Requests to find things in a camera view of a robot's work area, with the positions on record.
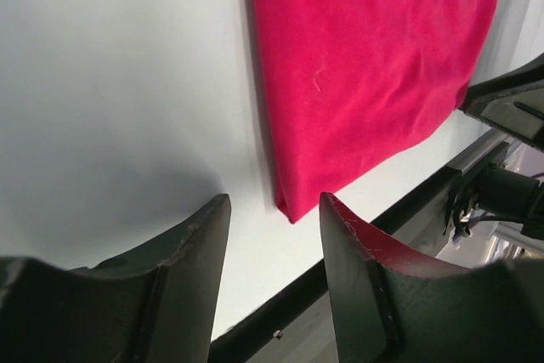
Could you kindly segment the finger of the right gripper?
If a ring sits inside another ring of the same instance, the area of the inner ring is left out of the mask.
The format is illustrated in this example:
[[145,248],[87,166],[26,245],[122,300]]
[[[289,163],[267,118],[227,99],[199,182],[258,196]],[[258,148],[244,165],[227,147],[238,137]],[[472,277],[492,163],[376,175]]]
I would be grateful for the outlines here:
[[468,88],[461,111],[529,145],[543,145],[543,56]]

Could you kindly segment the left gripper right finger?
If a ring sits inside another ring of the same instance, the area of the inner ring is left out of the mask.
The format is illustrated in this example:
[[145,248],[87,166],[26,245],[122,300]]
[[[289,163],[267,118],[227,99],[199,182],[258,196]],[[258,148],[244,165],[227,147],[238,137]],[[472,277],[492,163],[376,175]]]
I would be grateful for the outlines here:
[[543,262],[502,259],[468,269],[384,238],[356,216],[349,234],[377,263],[400,341],[364,361],[337,343],[342,362],[540,362],[543,359]]

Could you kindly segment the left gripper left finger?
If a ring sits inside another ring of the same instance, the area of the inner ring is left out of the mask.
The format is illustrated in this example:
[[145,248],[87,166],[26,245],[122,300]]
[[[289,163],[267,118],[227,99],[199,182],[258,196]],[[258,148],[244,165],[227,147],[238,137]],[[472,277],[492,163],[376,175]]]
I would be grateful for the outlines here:
[[2,361],[206,361],[230,214],[230,198],[217,195],[94,268],[3,258]]

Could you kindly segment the red t shirt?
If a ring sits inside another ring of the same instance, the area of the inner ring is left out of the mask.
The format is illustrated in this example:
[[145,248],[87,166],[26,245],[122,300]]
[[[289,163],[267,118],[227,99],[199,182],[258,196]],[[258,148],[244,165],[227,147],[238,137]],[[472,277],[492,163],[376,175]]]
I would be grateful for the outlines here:
[[291,222],[461,105],[496,5],[253,0],[275,203]]

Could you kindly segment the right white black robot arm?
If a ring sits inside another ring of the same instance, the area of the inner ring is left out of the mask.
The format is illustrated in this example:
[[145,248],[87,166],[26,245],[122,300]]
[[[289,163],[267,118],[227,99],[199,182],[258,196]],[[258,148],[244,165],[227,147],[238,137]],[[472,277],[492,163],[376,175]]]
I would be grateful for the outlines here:
[[[543,56],[502,76],[471,86],[461,111],[516,140],[543,150]],[[543,183],[495,163],[471,171],[450,205],[455,238],[482,222],[510,222],[521,234],[543,239]]]

